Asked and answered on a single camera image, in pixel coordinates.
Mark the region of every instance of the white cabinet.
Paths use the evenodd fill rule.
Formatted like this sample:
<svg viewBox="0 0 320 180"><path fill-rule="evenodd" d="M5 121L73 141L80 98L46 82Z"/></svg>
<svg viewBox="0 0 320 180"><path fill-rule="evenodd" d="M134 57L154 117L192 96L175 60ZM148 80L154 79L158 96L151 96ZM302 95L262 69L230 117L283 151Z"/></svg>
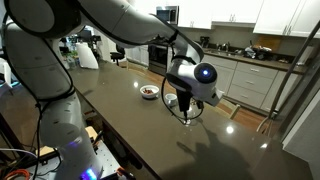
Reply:
<svg viewBox="0 0 320 180"><path fill-rule="evenodd" d="M211 29L211 4L207 0L180 0L178 26Z"/></svg>
<svg viewBox="0 0 320 180"><path fill-rule="evenodd" d="M272 86L271 86L266 98L264 99L262 106L261 106L262 110L270 111L270 108L272 106L274 98L276 97L276 94L279 90L279 87L282 83L282 80L283 80L285 74L286 74L286 72L283 72L283 71L278 72L278 74L275 77L273 84L272 84ZM287 98L287 96L290 94L290 92L294 89L294 87L299 82L300 78L301 78L301 75L291 74L291 76L289 77L288 82L287 82L286 86L284 87L283 92L280 96L280 99L279 99L278 104L276 106L276 110L279 110L279 108L282 106L282 104L285 101L285 99Z"/></svg>
<svg viewBox="0 0 320 180"><path fill-rule="evenodd" d="M141 53L140 63L145 65L145 66L149 66L148 46L141 46L140 47L140 53Z"/></svg>
<svg viewBox="0 0 320 180"><path fill-rule="evenodd" d="M212 21L256 23L263 0L215 0Z"/></svg>
<svg viewBox="0 0 320 180"><path fill-rule="evenodd" d="M140 12L147 14L156 14L156 7L165 5L165 0L129 0L128 2Z"/></svg>
<svg viewBox="0 0 320 180"><path fill-rule="evenodd" d="M132 59L132 49L125 49L126 58Z"/></svg>
<svg viewBox="0 0 320 180"><path fill-rule="evenodd" d="M287 35L308 37L312 29L320 20L320 1L305 0L292 18ZM320 38L320 31L315 36Z"/></svg>
<svg viewBox="0 0 320 180"><path fill-rule="evenodd" d="M139 47L132 48L132 60L136 62L140 62L141 60L141 53Z"/></svg>
<svg viewBox="0 0 320 180"><path fill-rule="evenodd" d="M148 46L139 46L131 49L126 49L126 57L136 63L149 66Z"/></svg>
<svg viewBox="0 0 320 180"><path fill-rule="evenodd" d="M277 70L238 62L228 96L260 108Z"/></svg>
<svg viewBox="0 0 320 180"><path fill-rule="evenodd" d="M224 95L228 94L229 91L229 87L232 81L232 77L234 74L234 70L233 69L228 69L225 67L221 67L221 66L217 66L217 65L213 65L214 68L216 69L217 73L218 73L218 80L216 83L216 87L220 90L224 92Z"/></svg>
<svg viewBox="0 0 320 180"><path fill-rule="evenodd" d="M216 87L227 95L237 62L208 55L204 56L202 62L210 63L215 67L218 73Z"/></svg>
<svg viewBox="0 0 320 180"><path fill-rule="evenodd" d="M264 1L253 32L307 37L320 19L319 7L319 0Z"/></svg>
<svg viewBox="0 0 320 180"><path fill-rule="evenodd" d="M253 32L284 35L300 1L264 1Z"/></svg>

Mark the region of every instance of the backsplash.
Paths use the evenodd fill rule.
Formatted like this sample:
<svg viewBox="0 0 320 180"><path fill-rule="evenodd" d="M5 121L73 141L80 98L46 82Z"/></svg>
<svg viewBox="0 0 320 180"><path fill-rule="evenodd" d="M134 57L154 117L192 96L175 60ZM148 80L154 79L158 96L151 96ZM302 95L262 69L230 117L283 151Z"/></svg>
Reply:
<svg viewBox="0 0 320 180"><path fill-rule="evenodd" d="M259 34L252 33L253 28L247 27L213 26L211 30L195 28L179 28L179 30L194 41L199 41L200 36L209 36L211 44L230 42L231 46L241 48L250 46L250 40L254 43L259 38ZM279 48L273 53L296 56L305 40L306 38L302 37L281 37ZM319 44L319 39L313 39L311 42L311 45L315 46L314 49L318 49Z"/></svg>

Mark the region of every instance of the bowl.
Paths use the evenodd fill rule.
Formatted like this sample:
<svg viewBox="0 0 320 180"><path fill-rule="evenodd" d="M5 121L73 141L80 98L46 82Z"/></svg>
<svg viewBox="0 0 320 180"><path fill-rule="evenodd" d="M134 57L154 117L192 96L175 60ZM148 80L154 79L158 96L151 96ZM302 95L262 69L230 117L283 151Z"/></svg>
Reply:
<svg viewBox="0 0 320 180"><path fill-rule="evenodd" d="M143 98L153 99L159 94L159 88L154 85L146 85L140 88L140 93Z"/></svg>

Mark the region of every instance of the white robotic arm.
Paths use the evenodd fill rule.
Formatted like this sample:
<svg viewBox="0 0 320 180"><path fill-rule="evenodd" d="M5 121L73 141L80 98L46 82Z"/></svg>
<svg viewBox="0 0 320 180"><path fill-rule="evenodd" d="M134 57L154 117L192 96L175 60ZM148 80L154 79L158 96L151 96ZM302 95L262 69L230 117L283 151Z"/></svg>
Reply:
<svg viewBox="0 0 320 180"><path fill-rule="evenodd" d="M54 179L79 179L88 168L101 175L83 128L80 104L72 79L59 63L59 38L90 25L123 47L168 43L178 50L167 72L177 89L181 111L190 98L216 105L222 93L215 88L217 73L200 63L200 46L154 15L142 14L124 0L4 0L14 23L4 30L5 52L13 72L45 107L41 121L43 144L55 147L63 164Z"/></svg>

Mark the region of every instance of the drawer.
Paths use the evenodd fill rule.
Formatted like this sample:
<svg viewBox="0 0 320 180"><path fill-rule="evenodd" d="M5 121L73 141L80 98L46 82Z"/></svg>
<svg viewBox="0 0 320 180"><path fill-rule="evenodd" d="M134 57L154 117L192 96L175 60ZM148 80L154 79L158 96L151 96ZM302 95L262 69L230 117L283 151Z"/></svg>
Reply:
<svg viewBox="0 0 320 180"><path fill-rule="evenodd" d="M255 74L255 75L270 78L270 79L274 79L278 72L277 70L274 70L274 69L247 64L247 63L240 63L240 62L238 63L236 70L247 72L250 74Z"/></svg>
<svg viewBox="0 0 320 180"><path fill-rule="evenodd" d="M264 94L251 91L234 84L230 86L228 96L257 108L260 108L265 98Z"/></svg>
<svg viewBox="0 0 320 180"><path fill-rule="evenodd" d="M237 61L232 61L232 60L214 57L214 56L208 56L208 55L204 55L202 62L208 62L213 65L222 66L229 69L236 69L236 66L237 66Z"/></svg>
<svg viewBox="0 0 320 180"><path fill-rule="evenodd" d="M262 94L267 94L273 80L253 74L236 71L234 73L232 84L250 89Z"/></svg>

